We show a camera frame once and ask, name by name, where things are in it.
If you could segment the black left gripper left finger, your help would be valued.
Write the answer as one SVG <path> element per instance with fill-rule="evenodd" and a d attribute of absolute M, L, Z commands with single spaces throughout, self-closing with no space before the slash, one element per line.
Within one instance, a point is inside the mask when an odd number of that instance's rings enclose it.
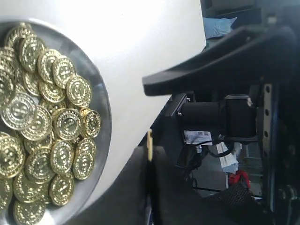
<path fill-rule="evenodd" d="M 201 197 L 180 175 L 162 147 L 152 161 L 135 148 L 114 183 L 70 225 L 144 225 L 146 207 L 156 225 L 267 225 L 270 217 L 248 188 L 236 183 L 218 194 Z"/>

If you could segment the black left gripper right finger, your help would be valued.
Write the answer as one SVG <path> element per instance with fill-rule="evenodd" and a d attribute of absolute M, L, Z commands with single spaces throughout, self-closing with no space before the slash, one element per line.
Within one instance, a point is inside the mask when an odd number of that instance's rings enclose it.
<path fill-rule="evenodd" d="M 288 80 L 295 73 L 299 41 L 290 27 L 243 26 L 197 56 L 142 78 L 146 96 L 208 87 Z"/>

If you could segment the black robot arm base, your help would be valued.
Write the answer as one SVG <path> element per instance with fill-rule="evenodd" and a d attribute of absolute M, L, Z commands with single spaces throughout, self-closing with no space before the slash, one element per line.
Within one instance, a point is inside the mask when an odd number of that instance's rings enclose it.
<path fill-rule="evenodd" d="M 270 142 L 265 128 L 270 122 L 264 104 L 269 102 L 258 85 L 249 94 L 228 95 L 218 102 L 189 102 L 186 95 L 177 95 L 160 116 L 167 128 L 167 152 L 175 144 L 183 148 L 173 159 L 175 166 L 194 170 L 206 155 L 221 159 L 233 153 L 235 143 L 258 143 L 267 168 Z"/>

